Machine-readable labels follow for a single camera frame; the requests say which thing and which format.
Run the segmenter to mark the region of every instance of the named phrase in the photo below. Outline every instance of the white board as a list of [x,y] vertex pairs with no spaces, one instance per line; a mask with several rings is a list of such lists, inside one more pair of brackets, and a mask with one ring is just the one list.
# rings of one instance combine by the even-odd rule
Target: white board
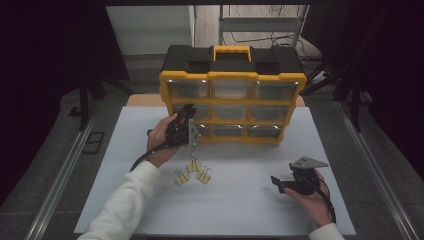
[[[124,107],[75,232],[82,233],[117,186],[121,176],[146,150],[148,129],[167,116],[161,107]],[[307,156],[328,163],[309,108],[296,108],[280,144],[212,143],[196,148],[198,161],[212,169],[204,185],[178,186],[176,168],[191,163],[187,146],[160,170],[155,195],[136,233],[155,236],[294,236],[314,225],[295,200],[280,194],[270,176],[293,180],[289,163]],[[337,226],[355,235],[331,166],[321,168],[336,210]]]

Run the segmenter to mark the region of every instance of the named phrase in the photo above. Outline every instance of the metal bracket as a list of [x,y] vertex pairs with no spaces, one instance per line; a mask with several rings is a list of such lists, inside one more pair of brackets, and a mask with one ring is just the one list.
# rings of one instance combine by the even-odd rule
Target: metal bracket
[[291,164],[291,167],[300,168],[300,169],[312,169],[312,168],[320,168],[320,167],[328,167],[327,163],[323,163],[321,161],[308,158],[301,157],[297,161]]
[[192,156],[194,156],[194,150],[200,140],[200,133],[196,128],[196,125],[193,122],[193,119],[189,119],[188,120],[188,128],[189,128],[189,133],[188,133],[188,149],[190,151],[190,154]]

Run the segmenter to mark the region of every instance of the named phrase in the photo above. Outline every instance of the wall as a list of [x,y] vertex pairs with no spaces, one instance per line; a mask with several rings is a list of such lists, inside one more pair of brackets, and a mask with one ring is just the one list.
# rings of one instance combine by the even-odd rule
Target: wall
[[122,55],[165,54],[194,42],[193,6],[106,7]]

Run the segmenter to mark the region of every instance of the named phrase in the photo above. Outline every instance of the metal stand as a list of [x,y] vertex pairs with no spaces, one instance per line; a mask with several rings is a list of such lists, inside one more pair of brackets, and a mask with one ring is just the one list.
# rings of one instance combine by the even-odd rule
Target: metal stand
[[301,5],[298,17],[224,17],[224,6],[219,6],[219,45],[224,32],[293,32],[292,47],[296,47],[309,5]]

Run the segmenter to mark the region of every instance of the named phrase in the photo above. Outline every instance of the metal rail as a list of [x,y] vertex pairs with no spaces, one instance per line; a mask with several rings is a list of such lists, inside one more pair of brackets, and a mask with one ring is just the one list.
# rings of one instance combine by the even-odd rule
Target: metal rail
[[399,198],[396,196],[392,188],[390,187],[389,182],[384,176],[383,172],[380,169],[380,166],[372,154],[372,151],[368,147],[367,142],[361,133],[358,133],[350,121],[349,110],[345,104],[342,104],[336,101],[336,105],[343,116],[343,120],[349,130],[349,133],[352,136],[353,141],[355,142],[362,159],[368,167],[369,173],[373,178],[378,190],[380,191],[383,200],[386,202],[390,213],[393,216],[398,228],[405,240],[419,240],[419,236],[415,231],[411,220],[406,213],[402,203]]
[[94,101],[91,108],[93,115],[90,117],[85,128],[80,131],[74,141],[74,144],[71,147],[68,155],[66,156],[63,164],[56,175],[56,178],[47,193],[47,196],[44,198],[43,204],[40,207],[40,210],[37,213],[34,221],[32,222],[31,227],[25,237],[26,240],[36,240],[41,239],[44,235],[44,232],[47,229],[47,226],[50,222],[51,217],[53,216],[54,210],[62,196],[63,190],[68,183],[69,177],[72,174],[72,170],[78,160],[78,157],[82,151],[82,148],[87,140],[87,137],[93,127],[101,102]]

